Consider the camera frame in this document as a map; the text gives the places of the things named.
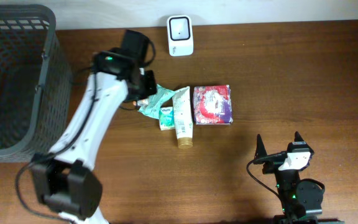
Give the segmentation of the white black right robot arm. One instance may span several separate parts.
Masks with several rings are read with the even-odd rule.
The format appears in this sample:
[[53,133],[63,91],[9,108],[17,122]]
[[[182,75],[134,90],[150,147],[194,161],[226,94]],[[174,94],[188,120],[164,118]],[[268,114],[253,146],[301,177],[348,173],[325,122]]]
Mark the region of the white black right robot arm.
[[317,216],[322,214],[322,202],[325,186],[313,179],[301,179],[300,172],[310,165],[314,150],[304,141],[299,132],[295,132],[287,149],[275,154],[267,154],[261,135],[257,135],[257,144],[252,164],[262,164],[262,173],[273,174],[276,191],[282,205],[282,215],[273,218],[274,223],[318,223]]

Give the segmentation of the teal wet wipes pack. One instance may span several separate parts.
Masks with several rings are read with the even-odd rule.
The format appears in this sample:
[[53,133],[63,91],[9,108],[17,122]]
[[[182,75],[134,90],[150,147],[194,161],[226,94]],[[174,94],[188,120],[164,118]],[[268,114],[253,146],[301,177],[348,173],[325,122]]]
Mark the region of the teal wet wipes pack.
[[138,112],[153,119],[158,119],[161,106],[171,99],[175,92],[157,84],[157,93],[149,96]]

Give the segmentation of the teal Kleenex tissue pack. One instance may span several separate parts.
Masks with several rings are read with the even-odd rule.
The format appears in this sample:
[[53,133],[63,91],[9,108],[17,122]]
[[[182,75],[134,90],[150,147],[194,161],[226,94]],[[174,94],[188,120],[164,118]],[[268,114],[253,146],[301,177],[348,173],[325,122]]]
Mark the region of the teal Kleenex tissue pack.
[[175,128],[173,107],[164,107],[159,111],[159,126],[161,131],[171,130]]

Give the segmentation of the red purple tissue pack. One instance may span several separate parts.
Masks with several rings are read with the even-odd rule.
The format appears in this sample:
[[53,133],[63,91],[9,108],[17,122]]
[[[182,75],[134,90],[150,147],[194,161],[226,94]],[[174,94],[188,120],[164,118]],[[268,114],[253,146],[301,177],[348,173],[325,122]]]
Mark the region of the red purple tissue pack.
[[230,86],[194,87],[193,111],[196,124],[231,124],[233,116]]

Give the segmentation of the white conditioner tube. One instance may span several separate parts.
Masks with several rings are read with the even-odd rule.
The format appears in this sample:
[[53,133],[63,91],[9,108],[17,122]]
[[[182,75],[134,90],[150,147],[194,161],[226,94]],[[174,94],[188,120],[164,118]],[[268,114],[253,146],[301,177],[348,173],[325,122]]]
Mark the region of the white conditioner tube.
[[190,87],[177,90],[173,100],[173,119],[180,149],[193,147],[193,118],[191,115]]

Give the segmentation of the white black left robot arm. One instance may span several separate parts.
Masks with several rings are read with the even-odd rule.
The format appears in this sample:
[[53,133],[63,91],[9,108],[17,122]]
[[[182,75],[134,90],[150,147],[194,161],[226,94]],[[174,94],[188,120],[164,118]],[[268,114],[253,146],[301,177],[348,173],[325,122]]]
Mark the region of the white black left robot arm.
[[146,68],[152,41],[126,30],[120,47],[93,57],[86,90],[69,125],[47,154],[35,154],[29,170],[37,200],[51,219],[68,223],[107,223],[99,207],[103,186],[93,173],[99,146],[122,103],[156,94],[154,73]]

